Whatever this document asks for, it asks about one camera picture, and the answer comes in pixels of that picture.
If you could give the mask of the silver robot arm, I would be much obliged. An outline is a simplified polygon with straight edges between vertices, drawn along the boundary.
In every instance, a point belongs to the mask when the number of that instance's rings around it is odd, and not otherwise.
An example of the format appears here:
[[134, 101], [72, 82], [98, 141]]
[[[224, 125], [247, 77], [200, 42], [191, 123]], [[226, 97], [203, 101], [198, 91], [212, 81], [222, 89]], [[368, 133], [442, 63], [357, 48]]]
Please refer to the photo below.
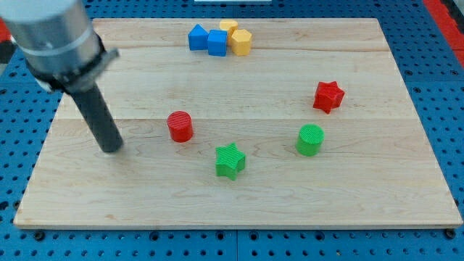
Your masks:
[[1, 19], [47, 91], [86, 92], [119, 56], [104, 48], [80, 0], [1, 0]]

